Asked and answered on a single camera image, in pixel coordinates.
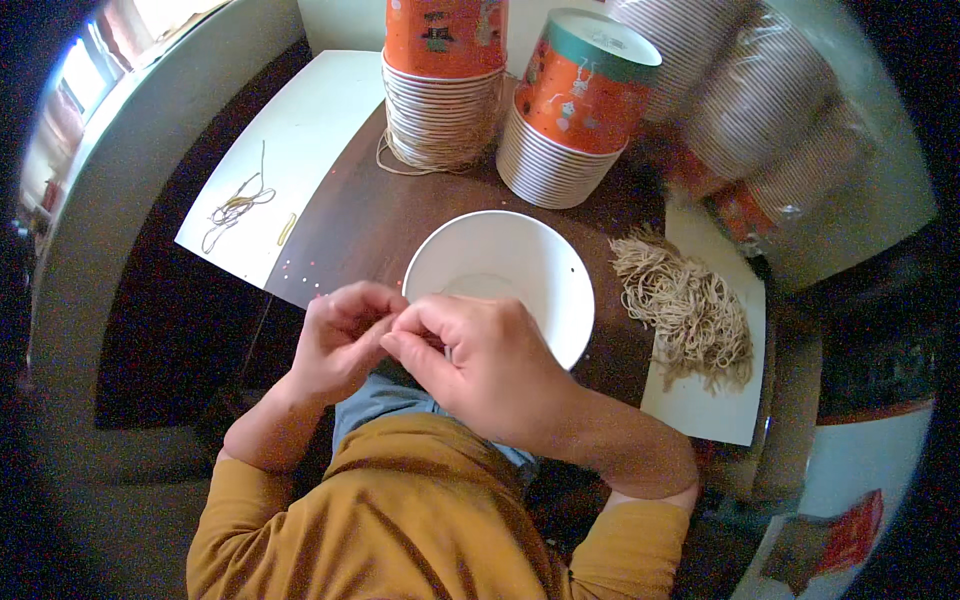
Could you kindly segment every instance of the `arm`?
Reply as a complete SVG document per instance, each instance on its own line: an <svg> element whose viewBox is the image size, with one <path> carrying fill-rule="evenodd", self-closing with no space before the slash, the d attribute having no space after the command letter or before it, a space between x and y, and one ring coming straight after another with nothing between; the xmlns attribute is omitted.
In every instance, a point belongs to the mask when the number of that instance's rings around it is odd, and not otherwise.
<svg viewBox="0 0 960 600"><path fill-rule="evenodd" d="M451 348L450 360L426 332ZM381 344L477 435L592 468L613 489L570 564L569 593L667 598L696 500L689 440L576 384L517 300L428 297Z"/></svg>
<svg viewBox="0 0 960 600"><path fill-rule="evenodd" d="M693 448L684 434L608 396L580 386L570 393L564 406L580 426L544 456L595 470L613 489L613 505L665 499L696 484Z"/></svg>
<svg viewBox="0 0 960 600"><path fill-rule="evenodd" d="M283 527L292 471L329 404L353 394L383 355L380 337L406 300L356 283L307 307L290 371L235 422L224 438L210 494L187 557L191 598L221 598L269 580L263 558Z"/></svg>
<svg viewBox="0 0 960 600"><path fill-rule="evenodd" d="M324 409L356 392L385 355L380 338L405 306L396 291L368 282L311 301L293 366L230 427L227 455L274 473L296 468Z"/></svg>

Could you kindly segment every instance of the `sleeve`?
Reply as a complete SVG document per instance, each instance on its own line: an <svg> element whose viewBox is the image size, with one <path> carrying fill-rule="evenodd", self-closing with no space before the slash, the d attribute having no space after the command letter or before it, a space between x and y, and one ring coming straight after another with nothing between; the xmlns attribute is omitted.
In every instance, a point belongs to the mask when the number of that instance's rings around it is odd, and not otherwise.
<svg viewBox="0 0 960 600"><path fill-rule="evenodd" d="M600 513L573 552L570 597L669 598L689 523L686 511L655 500Z"/></svg>
<svg viewBox="0 0 960 600"><path fill-rule="evenodd" d="M291 480L235 459L213 468L210 494L186 562L187 595L227 598L257 586L273 530L282 524Z"/></svg>

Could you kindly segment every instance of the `mustard yellow shirt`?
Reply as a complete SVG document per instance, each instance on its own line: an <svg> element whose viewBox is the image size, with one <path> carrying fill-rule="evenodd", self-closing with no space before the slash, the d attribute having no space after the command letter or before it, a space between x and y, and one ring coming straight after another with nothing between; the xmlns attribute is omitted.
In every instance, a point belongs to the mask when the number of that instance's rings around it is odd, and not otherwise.
<svg viewBox="0 0 960 600"><path fill-rule="evenodd" d="M190 598L667 598L688 516L656 501L596 519L569 567L524 510L514 467L455 420L384 417L344 438L323 482L237 460L213 470Z"/></svg>

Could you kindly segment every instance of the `white paper sheet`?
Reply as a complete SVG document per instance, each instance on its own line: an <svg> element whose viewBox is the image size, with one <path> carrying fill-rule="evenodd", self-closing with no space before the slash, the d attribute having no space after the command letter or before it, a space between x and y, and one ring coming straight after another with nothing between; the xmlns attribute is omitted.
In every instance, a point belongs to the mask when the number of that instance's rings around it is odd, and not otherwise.
<svg viewBox="0 0 960 600"><path fill-rule="evenodd" d="M766 334L763 282L697 204L683 207L674 202L667 204L666 239L684 255L702 259L734 290L747 312L747 325L754 346L754 371L743 392L717 391L712 396L704 390L701 375L678 379L669 392L664 392L663 368L652 363L640 408L687 436L750 445L763 378Z"/></svg>
<svg viewBox="0 0 960 600"><path fill-rule="evenodd" d="M300 217L333 162L383 98L379 52L319 54L237 137L190 208L176 242L263 289L282 250L277 239L291 214ZM263 140L265 183L276 190L276 197L254 206L204 254L201 244L213 227L210 214L260 170ZM259 178L244 195L258 189Z"/></svg>

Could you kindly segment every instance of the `blue jeans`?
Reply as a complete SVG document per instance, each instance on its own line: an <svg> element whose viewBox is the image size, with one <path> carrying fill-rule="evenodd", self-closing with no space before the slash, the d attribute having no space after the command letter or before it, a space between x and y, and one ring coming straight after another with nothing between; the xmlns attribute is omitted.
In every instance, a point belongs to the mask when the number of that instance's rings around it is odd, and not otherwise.
<svg viewBox="0 0 960 600"><path fill-rule="evenodd" d="M336 405L333 455L336 455L343 438L360 425L378 417L409 413L450 416L397 361L387 358L377 365L356 394ZM517 467L524 487L530 485L538 471L537 459L532 454L503 444L487 444Z"/></svg>

